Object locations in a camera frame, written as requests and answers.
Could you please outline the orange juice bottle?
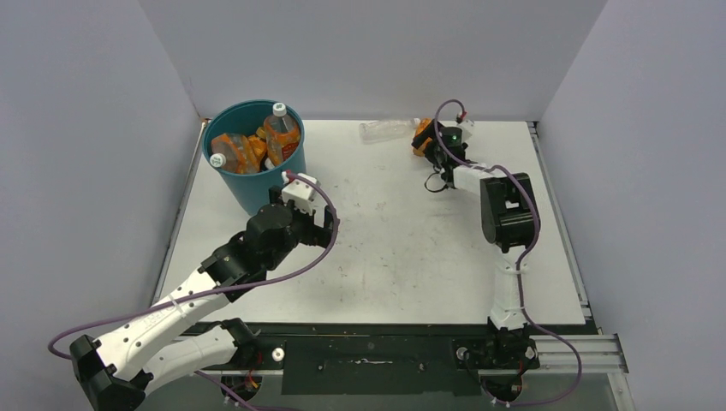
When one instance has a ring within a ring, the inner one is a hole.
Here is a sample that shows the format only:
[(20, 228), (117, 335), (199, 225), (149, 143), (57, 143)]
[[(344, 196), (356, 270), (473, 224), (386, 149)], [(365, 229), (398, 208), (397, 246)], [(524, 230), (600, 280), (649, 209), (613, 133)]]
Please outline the orange juice bottle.
[(429, 158), (436, 146), (435, 128), (431, 118), (424, 118), (417, 126), (411, 147), (413, 154), (422, 158)]
[(267, 159), (266, 140), (265, 138), (260, 138), (258, 135), (253, 134), (247, 137), (247, 141), (249, 142), (256, 158), (257, 171), (261, 171), (265, 167), (265, 160)]

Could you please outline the clear crushed bottle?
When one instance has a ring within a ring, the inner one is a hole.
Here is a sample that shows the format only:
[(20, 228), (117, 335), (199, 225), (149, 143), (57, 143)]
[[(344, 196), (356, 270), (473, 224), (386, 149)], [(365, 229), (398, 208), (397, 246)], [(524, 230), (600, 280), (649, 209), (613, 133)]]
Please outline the clear crushed bottle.
[(359, 125), (359, 137), (364, 143), (371, 144), (388, 140), (412, 139), (420, 123), (419, 118), (364, 122)]

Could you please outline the large orange tea bottle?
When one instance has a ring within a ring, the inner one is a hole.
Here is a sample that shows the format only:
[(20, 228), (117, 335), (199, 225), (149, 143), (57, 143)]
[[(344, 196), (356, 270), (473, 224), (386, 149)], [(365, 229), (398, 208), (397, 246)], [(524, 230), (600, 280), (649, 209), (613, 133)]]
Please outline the large orange tea bottle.
[(263, 123), (268, 158), (278, 166), (296, 151), (301, 142), (301, 128), (284, 103), (274, 103)]

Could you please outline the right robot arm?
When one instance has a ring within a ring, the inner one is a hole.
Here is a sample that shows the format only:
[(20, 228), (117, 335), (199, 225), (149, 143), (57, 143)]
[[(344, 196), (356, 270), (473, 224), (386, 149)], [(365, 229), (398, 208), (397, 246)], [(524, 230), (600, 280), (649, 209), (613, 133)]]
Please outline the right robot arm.
[(467, 342), (457, 349), (459, 361), (480, 368), (515, 368), (536, 356), (523, 315), (520, 292), (525, 264), (518, 262), (522, 251), (535, 239), (539, 219), (527, 200), (533, 199), (529, 175), (497, 177), (478, 170), (466, 159), (467, 144), (460, 127), (441, 127), (436, 137), (435, 123), (418, 126), (411, 146), (425, 158), (440, 177), (440, 192), (457, 189), (479, 198), (484, 238), (494, 251), (494, 300), (487, 320), (488, 335), (483, 342)]

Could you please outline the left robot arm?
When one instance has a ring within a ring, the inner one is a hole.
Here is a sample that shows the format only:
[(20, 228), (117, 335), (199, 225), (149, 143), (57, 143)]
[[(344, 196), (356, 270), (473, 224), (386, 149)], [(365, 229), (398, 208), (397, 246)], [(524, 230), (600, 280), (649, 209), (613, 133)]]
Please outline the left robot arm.
[(256, 337), (239, 318), (179, 337), (204, 317), (270, 283), (267, 275), (299, 245), (329, 253), (339, 229), (337, 210), (315, 184), (273, 187), (270, 201), (246, 228), (215, 249), (173, 291), (146, 312), (100, 337), (69, 346), (74, 375), (95, 410), (135, 410), (153, 391), (209, 366), (249, 366)]

